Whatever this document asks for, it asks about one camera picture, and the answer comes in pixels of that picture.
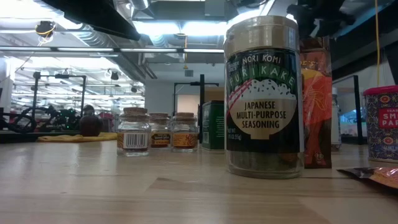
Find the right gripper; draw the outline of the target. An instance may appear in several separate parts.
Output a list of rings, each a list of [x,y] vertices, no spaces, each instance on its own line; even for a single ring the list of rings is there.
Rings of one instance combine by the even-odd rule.
[[[355,17],[340,10],[345,0],[298,0],[287,7],[298,24],[301,39],[332,36],[344,26],[355,23]]]

